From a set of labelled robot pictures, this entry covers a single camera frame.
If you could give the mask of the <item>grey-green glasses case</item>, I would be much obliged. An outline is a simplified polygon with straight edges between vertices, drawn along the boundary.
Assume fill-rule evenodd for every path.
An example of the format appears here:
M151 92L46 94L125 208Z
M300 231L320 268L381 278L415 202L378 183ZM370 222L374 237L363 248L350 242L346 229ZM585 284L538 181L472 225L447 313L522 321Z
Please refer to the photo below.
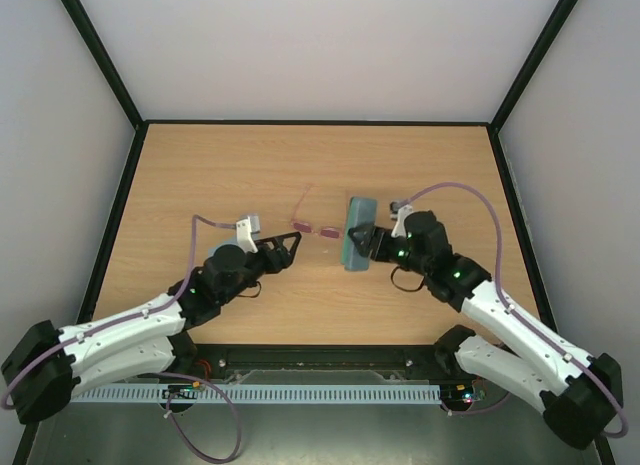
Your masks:
M362 272L369 268L376 215L375 199L350 198L341 251L341 264L346 271Z

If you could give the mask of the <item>pink sunglasses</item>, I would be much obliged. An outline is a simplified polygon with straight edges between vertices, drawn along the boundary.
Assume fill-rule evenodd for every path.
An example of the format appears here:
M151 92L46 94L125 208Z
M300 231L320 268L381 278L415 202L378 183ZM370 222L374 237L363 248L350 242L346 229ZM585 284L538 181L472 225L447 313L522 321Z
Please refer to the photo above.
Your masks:
M326 221L323 216L324 209L320 211L312 210L312 203L308 200L314 186L305 185L299 198L293 206L289 225L293 231L303 235L316 236L328 240L338 240L343 237L344 225L336 220Z

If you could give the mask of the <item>blue cleaning cloth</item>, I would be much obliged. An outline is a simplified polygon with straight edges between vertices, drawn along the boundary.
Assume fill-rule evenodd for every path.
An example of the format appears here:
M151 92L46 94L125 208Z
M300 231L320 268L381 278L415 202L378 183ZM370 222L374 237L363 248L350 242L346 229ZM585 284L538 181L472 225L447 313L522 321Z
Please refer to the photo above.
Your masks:
M216 257L217 259L224 258L226 256L226 246L227 246L226 243L221 243L210 248L208 251L208 257L209 258Z

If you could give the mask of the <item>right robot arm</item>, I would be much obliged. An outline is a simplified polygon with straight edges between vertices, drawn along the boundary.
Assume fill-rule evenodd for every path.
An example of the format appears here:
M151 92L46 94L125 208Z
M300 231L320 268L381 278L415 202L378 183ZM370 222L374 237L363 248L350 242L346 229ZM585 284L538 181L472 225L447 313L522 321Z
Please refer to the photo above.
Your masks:
M430 211L406 206L391 229L375 223L376 212L350 206L343 246L349 271L372 261L392 263L420 276L440 302L499 338L497 347L468 327L456 325L435 344L445 375L462 372L488 379L538 411L565 444L586 449L623 404L621 367L570 344L507 297L477 262L453 251L444 225Z

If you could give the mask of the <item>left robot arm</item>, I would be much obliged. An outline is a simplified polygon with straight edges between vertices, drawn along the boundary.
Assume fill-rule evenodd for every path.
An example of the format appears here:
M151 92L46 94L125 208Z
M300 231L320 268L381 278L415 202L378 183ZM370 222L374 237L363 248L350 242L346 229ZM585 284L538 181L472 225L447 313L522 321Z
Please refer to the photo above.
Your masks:
M220 315L223 306L259 288L265 275L294 262L302 236L290 232L252 246L219 246L202 265L155 298L93 322L31 326L1 365L7 385L1 407L22 424L43 421L72 398L129 377L189 368L189 330Z

